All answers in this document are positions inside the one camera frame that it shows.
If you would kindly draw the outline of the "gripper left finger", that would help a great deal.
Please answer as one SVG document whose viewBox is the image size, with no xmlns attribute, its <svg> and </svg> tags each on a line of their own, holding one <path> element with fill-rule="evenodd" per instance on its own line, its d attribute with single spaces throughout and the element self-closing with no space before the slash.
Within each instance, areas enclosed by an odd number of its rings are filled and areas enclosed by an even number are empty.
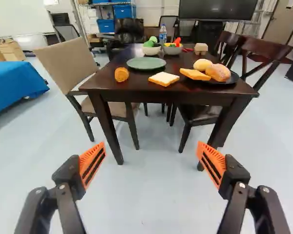
<svg viewBox="0 0 293 234">
<path fill-rule="evenodd" d="M 37 187 L 28 193 L 14 232 L 47 234 L 53 214 L 58 211 L 63 233 L 84 234 L 76 202 L 85 195 L 104 158 L 103 142 L 68 158 L 52 175 L 55 187 Z"/>
</svg>

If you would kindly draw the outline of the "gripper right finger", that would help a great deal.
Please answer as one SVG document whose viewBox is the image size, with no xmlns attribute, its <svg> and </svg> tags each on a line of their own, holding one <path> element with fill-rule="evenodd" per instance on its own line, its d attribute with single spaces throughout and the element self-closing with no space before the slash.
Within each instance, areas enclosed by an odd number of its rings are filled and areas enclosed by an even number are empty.
<svg viewBox="0 0 293 234">
<path fill-rule="evenodd" d="M 228 202 L 217 230 L 219 234 L 240 233 L 246 210 L 253 217 L 255 233 L 290 233 L 275 190 L 264 185 L 250 186 L 250 173 L 232 155 L 223 155 L 201 141 L 196 154 L 197 169 L 209 174 L 219 195 Z"/>
</svg>

